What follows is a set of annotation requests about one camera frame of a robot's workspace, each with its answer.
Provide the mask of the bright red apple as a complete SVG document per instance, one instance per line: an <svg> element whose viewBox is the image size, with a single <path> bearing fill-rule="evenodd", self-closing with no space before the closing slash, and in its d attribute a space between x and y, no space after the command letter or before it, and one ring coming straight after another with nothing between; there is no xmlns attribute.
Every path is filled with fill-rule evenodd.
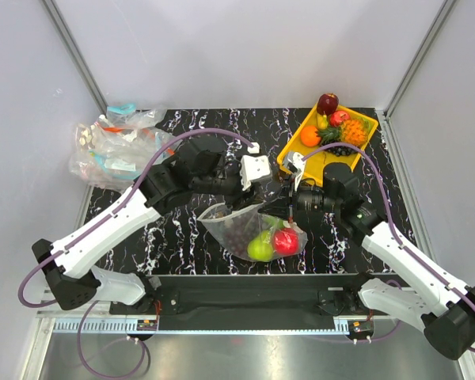
<svg viewBox="0 0 475 380"><path fill-rule="evenodd" d="M298 251L298 234L294 229L282 228L272 237L274 250L281 256L291 256Z"/></svg>

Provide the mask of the dark purple grape bunch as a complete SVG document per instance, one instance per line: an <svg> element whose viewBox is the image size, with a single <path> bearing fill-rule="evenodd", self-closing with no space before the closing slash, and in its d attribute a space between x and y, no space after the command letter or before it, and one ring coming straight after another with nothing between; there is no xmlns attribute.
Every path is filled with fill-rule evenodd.
<svg viewBox="0 0 475 380"><path fill-rule="evenodd" d="M222 242L231 254L245 254L248 244L260 233L258 218L234 218L223 224Z"/></svg>

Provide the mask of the clear zip top bag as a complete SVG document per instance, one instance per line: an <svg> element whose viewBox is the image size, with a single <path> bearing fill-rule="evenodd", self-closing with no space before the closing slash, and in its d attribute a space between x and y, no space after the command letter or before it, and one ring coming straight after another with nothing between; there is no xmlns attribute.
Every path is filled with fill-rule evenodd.
<svg viewBox="0 0 475 380"><path fill-rule="evenodd" d="M296 224L261 214L260 205L232 211L224 203L206 209L198 218L211 236L231 255L249 262L270 262L300 254L307 234Z"/></svg>

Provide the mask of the smooth green apple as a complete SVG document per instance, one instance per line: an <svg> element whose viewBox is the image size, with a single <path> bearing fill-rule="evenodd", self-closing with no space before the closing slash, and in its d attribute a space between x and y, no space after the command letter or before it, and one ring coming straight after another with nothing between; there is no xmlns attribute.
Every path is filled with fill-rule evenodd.
<svg viewBox="0 0 475 380"><path fill-rule="evenodd" d="M255 237L247 247L250 259L255 261L268 262L274 257L274 248L271 243L271 233L269 230L261 232Z"/></svg>

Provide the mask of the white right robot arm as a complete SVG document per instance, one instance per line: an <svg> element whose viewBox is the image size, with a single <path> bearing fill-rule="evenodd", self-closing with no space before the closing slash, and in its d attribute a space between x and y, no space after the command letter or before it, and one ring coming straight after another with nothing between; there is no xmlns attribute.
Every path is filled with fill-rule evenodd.
<svg viewBox="0 0 475 380"><path fill-rule="evenodd" d="M459 359L475 343L475 285L451 275L400 234L391 216L359 195L358 180L343 163L326 166L321 185L309 185L304 164L288 163L278 196L262 208L267 215L313 228L315 218L333 216L350 241L388 264L412 289L391 287L360 275L344 293L348 311L381 311L421 331L442 356Z"/></svg>

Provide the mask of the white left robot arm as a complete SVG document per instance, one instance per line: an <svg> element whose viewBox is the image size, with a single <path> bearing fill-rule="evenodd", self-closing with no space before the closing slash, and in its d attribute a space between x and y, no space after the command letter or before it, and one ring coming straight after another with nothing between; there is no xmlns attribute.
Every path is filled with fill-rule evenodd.
<svg viewBox="0 0 475 380"><path fill-rule="evenodd" d="M249 206L260 181L269 177L266 156L245 154L226 161L221 153L178 150L153 165L144 179L97 217L55 242L45 239L33 247L36 259L45 263L43 273L62 310L74 310L90 301L116 302L137 313L149 312L155 289L144 276L111 272L96 263L135 231L159 220L194 195L223 196L232 211Z"/></svg>

